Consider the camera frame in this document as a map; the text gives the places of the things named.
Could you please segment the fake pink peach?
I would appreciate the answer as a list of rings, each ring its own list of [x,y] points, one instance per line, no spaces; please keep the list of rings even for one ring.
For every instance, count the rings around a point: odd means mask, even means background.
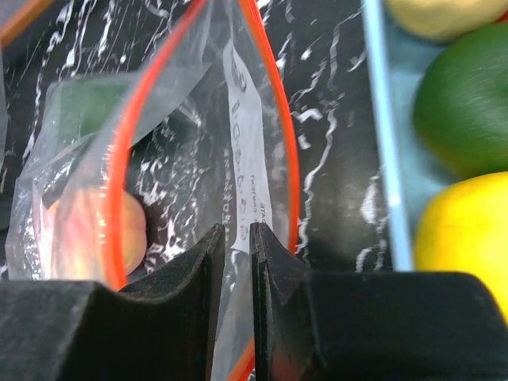
[[[142,263],[147,249],[146,217],[142,205],[128,192],[123,193],[121,242],[125,273],[131,274]],[[40,207],[37,247],[47,279],[97,279],[103,277],[97,253],[99,192],[81,190],[69,214],[57,217],[59,203]]]

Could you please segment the fake peach apple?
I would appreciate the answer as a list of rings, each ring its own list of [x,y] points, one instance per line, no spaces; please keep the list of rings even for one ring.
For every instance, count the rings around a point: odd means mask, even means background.
[[[451,41],[497,21],[506,11],[504,0],[385,1],[394,21],[407,32],[433,41]]]

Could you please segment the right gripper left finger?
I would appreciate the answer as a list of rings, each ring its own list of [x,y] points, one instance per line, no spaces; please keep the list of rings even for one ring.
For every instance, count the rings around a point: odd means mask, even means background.
[[[4,380],[208,380],[225,230],[112,291],[91,281],[1,284]]]

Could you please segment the yellow fake lemon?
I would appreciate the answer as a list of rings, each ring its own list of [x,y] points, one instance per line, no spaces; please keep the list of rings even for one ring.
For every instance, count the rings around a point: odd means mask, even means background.
[[[461,271],[479,278],[507,315],[507,173],[482,175],[439,193],[414,238],[419,271]]]

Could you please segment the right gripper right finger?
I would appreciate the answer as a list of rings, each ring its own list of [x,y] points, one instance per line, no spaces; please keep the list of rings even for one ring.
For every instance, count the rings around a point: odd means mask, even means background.
[[[250,227],[258,380],[504,380],[507,326],[459,272],[322,272]]]

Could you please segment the clear zip bag with fruit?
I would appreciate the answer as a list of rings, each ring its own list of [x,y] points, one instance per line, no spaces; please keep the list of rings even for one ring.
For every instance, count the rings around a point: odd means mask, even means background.
[[[250,226],[297,242],[298,153],[287,98],[254,1],[86,1],[60,12],[37,49],[40,72],[19,79],[13,121],[33,132],[13,185],[6,235],[10,280],[91,281],[112,291],[225,230],[225,263],[208,380],[246,380],[254,368]],[[44,118],[50,85],[76,76],[136,78],[99,131],[61,141]],[[40,207],[68,215],[80,191],[99,192],[103,277],[47,279],[37,247]],[[147,249],[125,273],[124,192],[142,205]]]

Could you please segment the fake green fruit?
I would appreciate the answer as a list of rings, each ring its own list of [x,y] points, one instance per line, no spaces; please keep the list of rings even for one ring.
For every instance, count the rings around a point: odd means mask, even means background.
[[[135,78],[121,73],[82,75],[54,82],[46,94],[44,118],[61,141],[96,133]]]

